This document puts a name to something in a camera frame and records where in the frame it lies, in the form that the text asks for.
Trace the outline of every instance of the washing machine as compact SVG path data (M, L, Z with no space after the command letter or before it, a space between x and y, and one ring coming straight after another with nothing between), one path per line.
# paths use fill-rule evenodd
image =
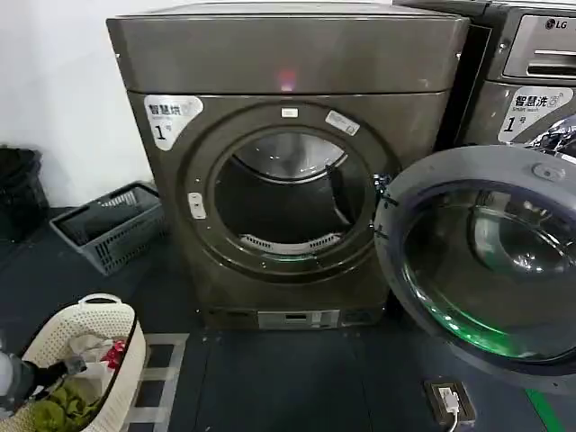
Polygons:
M395 178L376 212L387 280L417 323L472 365L574 392L576 10L399 3L471 25L436 140L443 151Z
M574 4L395 0L471 19L436 149L504 143L576 156Z
M467 23L342 2L192 4L109 20L209 327L381 317L376 204L432 152Z

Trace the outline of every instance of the washer door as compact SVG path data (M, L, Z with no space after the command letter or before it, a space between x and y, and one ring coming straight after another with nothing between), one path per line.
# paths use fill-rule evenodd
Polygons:
M455 148L382 193L375 244L405 310L464 360L576 392L576 165L525 148Z

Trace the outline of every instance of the glass door window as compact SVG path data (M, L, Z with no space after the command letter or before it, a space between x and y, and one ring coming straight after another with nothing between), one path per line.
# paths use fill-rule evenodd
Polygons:
M414 209L403 268L446 329L495 354L548 360L576 346L576 230L522 193L465 188Z

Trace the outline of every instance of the dark floor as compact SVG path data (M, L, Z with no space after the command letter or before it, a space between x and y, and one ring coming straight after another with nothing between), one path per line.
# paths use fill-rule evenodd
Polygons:
M169 241L104 278L41 229L18 247L0 243L0 287L0 329L15 352L50 314L94 292L130 303L145 333L190 333L171 432L441 431L421 385L438 376L462 380L476 409L475 424L457 430L546 430L523 390L458 360L406 317L340 331L203 331ZM576 430L576 398L547 399Z

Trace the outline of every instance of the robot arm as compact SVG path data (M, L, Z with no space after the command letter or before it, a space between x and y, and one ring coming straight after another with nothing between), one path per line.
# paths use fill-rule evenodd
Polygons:
M0 350L0 420L14 415L29 400L38 399L61 378L85 369L79 356L40 368Z

